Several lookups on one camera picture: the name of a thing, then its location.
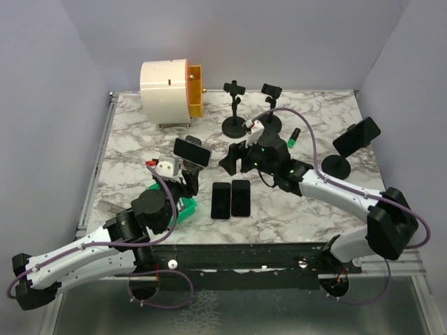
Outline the black round-base front stand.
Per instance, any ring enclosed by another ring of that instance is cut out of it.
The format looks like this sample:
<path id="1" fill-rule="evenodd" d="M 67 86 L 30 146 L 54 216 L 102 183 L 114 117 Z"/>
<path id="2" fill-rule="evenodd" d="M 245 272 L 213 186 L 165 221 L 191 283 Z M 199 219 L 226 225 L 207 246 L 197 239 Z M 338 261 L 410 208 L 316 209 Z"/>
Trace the black round-base front stand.
<path id="1" fill-rule="evenodd" d="M 223 134 L 232 139 L 244 137 L 246 133 L 244 129 L 245 120 L 237 115 L 237 108 L 241 103 L 240 96 L 245 94 L 245 88 L 240 86 L 236 80 L 232 80 L 231 83 L 226 82 L 224 84 L 223 90 L 232 97 L 232 115 L 226 118 L 221 125 Z"/>

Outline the silver-edged phone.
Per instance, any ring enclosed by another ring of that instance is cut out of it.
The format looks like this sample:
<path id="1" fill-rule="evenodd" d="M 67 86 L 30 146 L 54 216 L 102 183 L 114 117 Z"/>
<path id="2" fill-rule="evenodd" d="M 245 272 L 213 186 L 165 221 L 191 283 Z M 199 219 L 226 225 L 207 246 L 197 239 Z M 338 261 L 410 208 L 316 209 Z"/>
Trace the silver-edged phone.
<path id="1" fill-rule="evenodd" d="M 173 153 L 180 158 L 206 168 L 211 160 L 212 152 L 200 145 L 180 137 L 175 139 Z"/>

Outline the tall black phone stand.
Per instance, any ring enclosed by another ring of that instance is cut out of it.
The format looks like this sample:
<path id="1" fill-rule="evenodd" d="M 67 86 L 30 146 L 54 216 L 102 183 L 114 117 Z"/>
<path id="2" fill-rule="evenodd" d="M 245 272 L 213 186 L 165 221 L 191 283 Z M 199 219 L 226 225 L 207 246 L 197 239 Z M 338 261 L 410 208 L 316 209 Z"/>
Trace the tall black phone stand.
<path id="1" fill-rule="evenodd" d="M 282 88 L 264 83 L 261 92 L 267 96 L 265 102 L 270 105 L 270 109 L 275 109 L 277 105 L 277 99 L 281 96 Z M 263 124 L 265 130 L 269 133 L 279 133 L 282 128 L 282 122 L 280 118 L 273 112 L 264 114 L 259 119 L 259 121 Z"/>

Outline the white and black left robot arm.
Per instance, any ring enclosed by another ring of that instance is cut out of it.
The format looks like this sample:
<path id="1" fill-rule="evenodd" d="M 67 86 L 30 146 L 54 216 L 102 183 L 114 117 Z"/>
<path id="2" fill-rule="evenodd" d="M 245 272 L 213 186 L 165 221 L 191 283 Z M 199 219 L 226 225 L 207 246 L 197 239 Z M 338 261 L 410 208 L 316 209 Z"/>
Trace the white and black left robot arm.
<path id="1" fill-rule="evenodd" d="M 83 283 L 107 276 L 179 275 L 156 260 L 153 247 L 173 233 L 182 198 L 198 194 L 199 168 L 170 177 L 159 167 L 147 166 L 157 188 L 143 191 L 102 226 L 55 251 L 12 258 L 15 278 L 6 296 L 24 311 L 53 302 L 57 295 Z"/>

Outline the brown round phone stand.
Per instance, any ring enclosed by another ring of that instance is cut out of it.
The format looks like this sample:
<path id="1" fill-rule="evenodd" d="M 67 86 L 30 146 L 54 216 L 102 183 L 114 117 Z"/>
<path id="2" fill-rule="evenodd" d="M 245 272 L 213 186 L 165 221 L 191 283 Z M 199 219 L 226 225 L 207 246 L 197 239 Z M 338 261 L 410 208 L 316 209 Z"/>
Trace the brown round phone stand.
<path id="1" fill-rule="evenodd" d="M 202 147 L 202 142 L 199 138 L 192 135 L 187 135 L 184 139 L 186 141 L 186 156 L 183 158 L 183 165 L 185 169 L 192 169 L 199 167 L 203 170 L 209 160 L 209 152 Z"/>

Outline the black phone with silver edge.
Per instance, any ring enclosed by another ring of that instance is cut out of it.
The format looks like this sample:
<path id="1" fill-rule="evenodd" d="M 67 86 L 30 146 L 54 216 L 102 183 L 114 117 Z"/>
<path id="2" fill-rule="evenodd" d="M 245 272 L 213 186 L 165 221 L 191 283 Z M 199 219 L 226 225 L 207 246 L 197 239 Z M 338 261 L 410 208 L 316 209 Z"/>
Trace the black phone with silver edge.
<path id="1" fill-rule="evenodd" d="M 212 184 L 211 218 L 227 220 L 230 218 L 231 184 L 215 182 Z"/>

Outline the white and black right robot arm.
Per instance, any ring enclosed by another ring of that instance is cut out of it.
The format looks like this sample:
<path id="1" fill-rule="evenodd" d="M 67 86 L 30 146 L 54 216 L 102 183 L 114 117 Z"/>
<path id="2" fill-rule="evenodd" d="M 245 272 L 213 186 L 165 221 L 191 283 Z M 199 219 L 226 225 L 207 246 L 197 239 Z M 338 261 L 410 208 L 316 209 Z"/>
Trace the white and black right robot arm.
<path id="1" fill-rule="evenodd" d="M 397 260 L 418 229 L 401 191 L 388 188 L 381 192 L 323 177 L 310 164 L 292 158 L 278 135 L 262 135 L 256 144 L 231 144 L 219 165 L 234 175 L 238 161 L 240 172 L 256 169 L 268 174 L 281 190 L 323 201 L 366 225 L 363 230 L 337 235 L 326 244 L 321 265 L 327 272 L 336 273 L 352 259 L 374 254 Z"/>

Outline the purple-edged black phone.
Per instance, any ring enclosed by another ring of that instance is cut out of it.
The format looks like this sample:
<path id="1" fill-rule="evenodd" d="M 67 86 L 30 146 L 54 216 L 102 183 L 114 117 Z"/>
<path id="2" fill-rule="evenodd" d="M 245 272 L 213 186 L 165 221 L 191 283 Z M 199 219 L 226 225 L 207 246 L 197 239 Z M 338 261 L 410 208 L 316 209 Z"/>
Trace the purple-edged black phone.
<path id="1" fill-rule="evenodd" d="M 250 216 L 251 184 L 249 180 L 232 180 L 230 213 L 232 217 Z"/>

